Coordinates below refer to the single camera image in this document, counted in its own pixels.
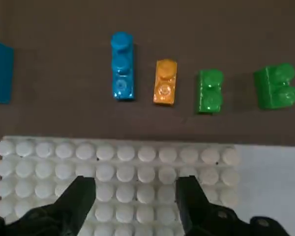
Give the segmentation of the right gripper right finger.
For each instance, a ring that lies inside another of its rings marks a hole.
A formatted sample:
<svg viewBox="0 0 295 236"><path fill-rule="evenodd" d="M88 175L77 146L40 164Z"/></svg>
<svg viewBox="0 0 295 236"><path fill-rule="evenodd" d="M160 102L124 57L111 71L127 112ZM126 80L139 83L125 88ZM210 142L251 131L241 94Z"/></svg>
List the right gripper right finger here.
<svg viewBox="0 0 295 236"><path fill-rule="evenodd" d="M246 223L224 206L207 199L194 176L176 180L176 204L186 236L287 236L276 220L255 216Z"/></svg>

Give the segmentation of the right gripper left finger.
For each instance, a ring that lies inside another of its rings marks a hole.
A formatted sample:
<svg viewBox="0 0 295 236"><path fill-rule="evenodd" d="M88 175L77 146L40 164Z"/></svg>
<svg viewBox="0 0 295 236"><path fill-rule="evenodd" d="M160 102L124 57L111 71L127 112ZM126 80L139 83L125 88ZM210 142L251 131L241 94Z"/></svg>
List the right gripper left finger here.
<svg viewBox="0 0 295 236"><path fill-rule="evenodd" d="M54 203L33 208L9 224L0 217L0 236L76 236L95 199L95 179L78 176Z"/></svg>

